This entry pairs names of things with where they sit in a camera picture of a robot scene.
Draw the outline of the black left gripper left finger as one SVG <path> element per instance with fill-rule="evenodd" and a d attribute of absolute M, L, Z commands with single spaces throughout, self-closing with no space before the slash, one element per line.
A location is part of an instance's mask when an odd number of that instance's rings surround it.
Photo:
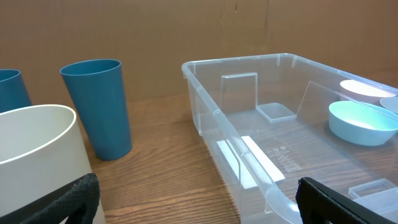
<path fill-rule="evenodd" d="M 100 205 L 100 184 L 86 174 L 57 190 L 1 217 L 1 223 L 92 224 Z"/>

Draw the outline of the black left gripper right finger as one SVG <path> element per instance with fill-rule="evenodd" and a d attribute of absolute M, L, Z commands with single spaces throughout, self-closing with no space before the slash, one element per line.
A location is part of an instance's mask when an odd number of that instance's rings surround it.
<path fill-rule="evenodd" d="M 303 224 L 393 224 L 310 177 L 298 181 L 295 196 Z"/>

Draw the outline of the cream cup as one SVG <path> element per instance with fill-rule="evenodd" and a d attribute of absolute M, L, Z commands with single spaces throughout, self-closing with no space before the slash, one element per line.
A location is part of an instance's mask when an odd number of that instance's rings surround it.
<path fill-rule="evenodd" d="M 1 216 L 92 171 L 76 112 L 36 105 L 1 113 Z"/>

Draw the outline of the light blue bowl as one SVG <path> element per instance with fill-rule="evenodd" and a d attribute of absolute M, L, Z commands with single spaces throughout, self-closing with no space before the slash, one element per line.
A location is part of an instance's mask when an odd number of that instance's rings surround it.
<path fill-rule="evenodd" d="M 365 102 L 329 105 L 329 128 L 339 138 L 360 146 L 380 146 L 397 132 L 397 115 Z"/>

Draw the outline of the pink bowl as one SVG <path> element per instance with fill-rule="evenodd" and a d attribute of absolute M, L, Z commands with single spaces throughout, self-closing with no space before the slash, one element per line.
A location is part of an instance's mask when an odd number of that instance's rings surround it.
<path fill-rule="evenodd" d="M 340 100 L 354 99 L 374 105 L 380 105 L 380 100 L 388 97 L 395 97 L 393 93 L 380 90 L 373 86 L 355 81 L 343 80 L 340 82 Z"/>

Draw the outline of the grey bowl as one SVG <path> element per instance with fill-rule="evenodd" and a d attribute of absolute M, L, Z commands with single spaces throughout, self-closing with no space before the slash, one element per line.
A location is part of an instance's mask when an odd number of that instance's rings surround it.
<path fill-rule="evenodd" d="M 385 97 L 380 99 L 380 104 L 387 110 L 398 113 L 398 97 Z"/>

